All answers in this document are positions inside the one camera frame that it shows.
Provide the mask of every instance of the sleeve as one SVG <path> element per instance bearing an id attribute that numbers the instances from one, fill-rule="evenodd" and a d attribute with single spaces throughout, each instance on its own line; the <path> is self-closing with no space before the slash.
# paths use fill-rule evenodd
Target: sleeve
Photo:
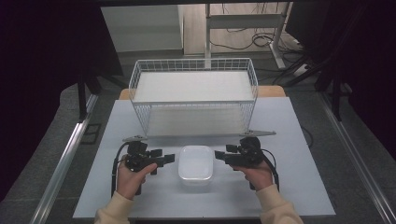
<path id="1" fill-rule="evenodd" d="M 106 207 L 98 209 L 95 216 L 95 224 L 129 224 L 128 214 L 134 202 L 122 197 L 114 191 L 111 201 Z"/>
<path id="2" fill-rule="evenodd" d="M 303 221 L 294 210 L 292 203 L 284 200 L 276 185 L 256 192 L 262 205 L 260 220 L 262 224 L 302 224 Z"/>

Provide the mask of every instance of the white lid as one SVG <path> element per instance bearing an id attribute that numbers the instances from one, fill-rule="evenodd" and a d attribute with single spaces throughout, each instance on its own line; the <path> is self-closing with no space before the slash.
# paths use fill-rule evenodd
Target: white lid
<path id="1" fill-rule="evenodd" d="M 185 184 L 205 185 L 213 175 L 214 153 L 206 146 L 186 146 L 180 152 L 178 175 Z"/>

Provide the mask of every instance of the white table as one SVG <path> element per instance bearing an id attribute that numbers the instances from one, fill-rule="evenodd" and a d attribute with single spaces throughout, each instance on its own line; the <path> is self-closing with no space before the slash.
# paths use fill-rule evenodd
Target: white table
<path id="1" fill-rule="evenodd" d="M 262 147 L 276 157 L 280 192 L 294 203 L 300 216 L 335 215 L 320 179 L 299 122 L 288 97 L 257 100 L 250 129 L 276 131 L 260 137 Z M 82 191 L 74 218 L 94 217 L 98 208 L 110 200 L 111 168 L 122 139 L 142 134 L 130 101 L 114 104 L 105 134 Z M 214 161 L 214 179 L 208 188 L 183 186 L 178 175 L 178 152 L 188 145 L 205 145 L 225 151 L 226 144 L 238 145 L 241 137 L 150 139 L 148 149 L 162 148 L 164 154 L 176 153 L 176 162 L 148 175 L 142 194 L 135 197 L 132 218 L 247 218 L 258 217 L 261 208 L 253 190 L 240 172 L 224 161 Z"/>

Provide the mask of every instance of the black controller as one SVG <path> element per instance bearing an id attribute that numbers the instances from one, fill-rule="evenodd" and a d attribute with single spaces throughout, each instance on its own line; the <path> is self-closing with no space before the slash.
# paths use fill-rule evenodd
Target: black controller
<path id="1" fill-rule="evenodd" d="M 171 163 L 175 161 L 175 154 L 165 155 L 162 157 L 162 149 L 147 151 L 148 145 L 142 143 L 141 141 L 131 141 L 124 143 L 119 150 L 118 156 L 116 157 L 116 159 L 114 159 L 111 195 L 116 188 L 117 163 L 120 156 L 120 151 L 126 145 L 128 145 L 128 154 L 125 157 L 125 166 L 133 172 L 139 172 L 152 163 L 157 163 L 157 167 L 163 167 L 166 163 Z M 156 175 L 157 169 L 155 169 L 150 174 Z M 135 195 L 140 195 L 141 192 L 142 186 L 140 185 Z"/>
<path id="2" fill-rule="evenodd" d="M 232 166 L 243 166 L 247 168 L 255 168 L 260 163 L 265 161 L 270 167 L 274 180 L 279 189 L 279 177 L 275 166 L 268 160 L 268 158 L 262 152 L 262 146 L 259 138 L 257 137 L 245 137 L 239 141 L 241 146 L 226 145 L 226 151 L 215 151 L 215 157 L 218 160 L 224 161 L 226 164 Z M 254 186 L 249 183 L 250 188 L 254 189 Z"/>

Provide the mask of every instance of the wire basket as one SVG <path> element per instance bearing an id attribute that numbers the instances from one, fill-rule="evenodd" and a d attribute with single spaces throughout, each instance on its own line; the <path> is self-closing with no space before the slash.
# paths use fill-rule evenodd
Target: wire basket
<path id="1" fill-rule="evenodd" d="M 129 95 L 146 136 L 248 130 L 258 89 L 250 59 L 140 60 Z"/>

